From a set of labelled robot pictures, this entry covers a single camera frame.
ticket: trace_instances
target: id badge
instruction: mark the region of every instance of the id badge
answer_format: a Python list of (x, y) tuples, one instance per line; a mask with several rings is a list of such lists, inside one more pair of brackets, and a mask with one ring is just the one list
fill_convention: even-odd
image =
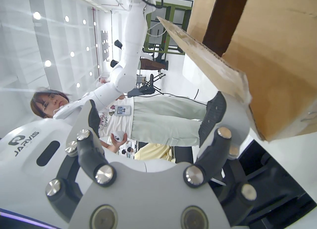
[(132, 114), (132, 107), (131, 106), (115, 106), (114, 107), (114, 115), (123, 117), (123, 116), (130, 116)]

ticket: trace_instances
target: black cable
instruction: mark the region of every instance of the black cable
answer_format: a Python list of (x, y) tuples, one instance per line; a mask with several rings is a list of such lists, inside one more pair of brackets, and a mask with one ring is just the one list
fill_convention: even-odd
[(196, 96), (194, 97), (194, 100), (196, 99), (197, 95), (198, 95), (199, 89), (197, 90)]
[(156, 95), (152, 95), (152, 96), (142, 96), (142, 95), (139, 95), (139, 96), (134, 96), (134, 97), (151, 98), (151, 97), (155, 97), (155, 96), (158, 96), (158, 95), (164, 95), (164, 94), (168, 94), (168, 95), (171, 95), (171, 96), (176, 97), (176, 98), (186, 98), (186, 99), (189, 99), (189, 100), (191, 100), (191, 101), (194, 101), (194, 102), (196, 102), (196, 103), (198, 103), (198, 104), (202, 104), (202, 105), (204, 105), (204, 106), (207, 105), (207, 104), (198, 102), (198, 101), (196, 101), (196, 100), (194, 100), (194, 99), (191, 99), (191, 98), (176, 96), (176, 95), (173, 95), (173, 94), (170, 94), (170, 93), (160, 93), (160, 94), (156, 94)]
[(157, 6), (157, 5), (153, 4), (153, 3), (150, 3), (147, 0), (141, 0), (141, 1), (143, 1), (144, 3), (146, 3), (149, 6), (157, 8), (157, 9), (163, 8), (163, 5), (164, 5), (163, 0), (161, 0), (161, 5), (160, 6)]

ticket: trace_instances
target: black slot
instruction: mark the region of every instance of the black slot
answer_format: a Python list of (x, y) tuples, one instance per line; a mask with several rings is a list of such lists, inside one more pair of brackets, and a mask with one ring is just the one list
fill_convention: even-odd
[(60, 143), (58, 141), (52, 141), (47, 148), (45, 148), (43, 153), (41, 153), (38, 159), (36, 159), (37, 165), (46, 166), (59, 147)]

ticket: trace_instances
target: cardboard box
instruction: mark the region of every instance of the cardboard box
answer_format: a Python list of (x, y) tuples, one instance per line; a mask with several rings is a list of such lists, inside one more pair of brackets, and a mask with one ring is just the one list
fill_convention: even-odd
[[(219, 0), (194, 0), (187, 32), (197, 41), (171, 23), (163, 25), (220, 91), (243, 103), (249, 102), (250, 91), (250, 107), (263, 140), (316, 132), (317, 0), (245, 0), (233, 30), (226, 27), (239, 12), (231, 4), (231, 12), (223, 11), (224, 27), (217, 34), (222, 18), (214, 22), (214, 35), (206, 40), (215, 3)], [(216, 40), (214, 49), (220, 52), (230, 30), (229, 46), (223, 56), (218, 54), (222, 58), (199, 43)]]

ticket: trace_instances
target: hand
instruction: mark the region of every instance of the hand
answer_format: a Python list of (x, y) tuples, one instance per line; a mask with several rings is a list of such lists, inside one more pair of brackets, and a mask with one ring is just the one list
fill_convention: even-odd
[(121, 142), (118, 142), (117, 140), (115, 140), (114, 135), (111, 134), (111, 142), (116, 148), (119, 148), (121, 145), (125, 144), (127, 140), (128, 140), (127, 133), (124, 133), (123, 140)]

